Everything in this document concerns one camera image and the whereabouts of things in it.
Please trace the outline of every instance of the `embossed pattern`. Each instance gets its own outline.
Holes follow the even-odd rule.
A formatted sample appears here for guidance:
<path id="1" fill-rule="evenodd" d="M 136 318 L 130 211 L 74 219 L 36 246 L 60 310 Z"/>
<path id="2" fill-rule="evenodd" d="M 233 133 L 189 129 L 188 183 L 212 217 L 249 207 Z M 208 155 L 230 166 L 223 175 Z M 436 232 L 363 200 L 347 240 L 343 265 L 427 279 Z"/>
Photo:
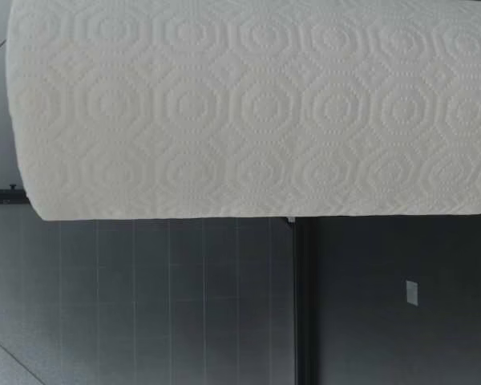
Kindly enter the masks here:
<path id="1" fill-rule="evenodd" d="M 481 2 L 16 0 L 45 219 L 481 213 Z"/>

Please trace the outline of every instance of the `paper towel roll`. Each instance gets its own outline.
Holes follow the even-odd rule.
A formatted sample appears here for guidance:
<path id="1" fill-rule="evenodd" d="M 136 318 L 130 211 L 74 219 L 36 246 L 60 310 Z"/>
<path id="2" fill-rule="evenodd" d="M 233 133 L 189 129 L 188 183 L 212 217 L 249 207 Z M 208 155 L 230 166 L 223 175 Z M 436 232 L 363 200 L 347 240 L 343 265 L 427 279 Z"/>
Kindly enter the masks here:
<path id="1" fill-rule="evenodd" d="M 481 2 L 15 0 L 45 219 L 481 213 Z"/>

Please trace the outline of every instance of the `gray tile wall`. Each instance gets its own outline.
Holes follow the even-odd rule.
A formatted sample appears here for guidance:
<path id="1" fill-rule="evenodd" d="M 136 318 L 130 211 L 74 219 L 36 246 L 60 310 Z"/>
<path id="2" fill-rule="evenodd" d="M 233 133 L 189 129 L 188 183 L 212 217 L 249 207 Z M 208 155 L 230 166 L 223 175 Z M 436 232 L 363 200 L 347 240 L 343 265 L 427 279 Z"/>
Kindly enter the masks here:
<path id="1" fill-rule="evenodd" d="M 292 293 L 282 219 L 0 206 L 0 342 L 46 384 L 291 384 Z"/>

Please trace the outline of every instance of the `dark wall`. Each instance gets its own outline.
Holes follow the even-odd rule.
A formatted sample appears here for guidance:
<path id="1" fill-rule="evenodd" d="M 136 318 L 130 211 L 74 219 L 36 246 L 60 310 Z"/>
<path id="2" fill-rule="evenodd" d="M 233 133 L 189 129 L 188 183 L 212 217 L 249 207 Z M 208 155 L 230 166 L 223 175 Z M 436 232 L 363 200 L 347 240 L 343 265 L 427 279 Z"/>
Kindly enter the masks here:
<path id="1" fill-rule="evenodd" d="M 481 216 L 323 218 L 317 233 L 321 384 L 481 385 Z"/>
<path id="2" fill-rule="evenodd" d="M 46 384 L 291 384 L 292 289 L 282 219 L 0 206 L 0 343 Z"/>

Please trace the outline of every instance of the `light switch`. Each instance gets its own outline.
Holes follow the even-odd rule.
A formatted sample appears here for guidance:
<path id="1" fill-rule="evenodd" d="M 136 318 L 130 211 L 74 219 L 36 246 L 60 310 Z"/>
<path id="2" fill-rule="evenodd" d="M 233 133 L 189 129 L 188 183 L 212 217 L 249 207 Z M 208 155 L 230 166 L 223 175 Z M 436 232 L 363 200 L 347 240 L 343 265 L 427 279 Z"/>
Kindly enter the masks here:
<path id="1" fill-rule="evenodd" d="M 406 281 L 406 301 L 411 305 L 418 306 L 418 283 Z"/>

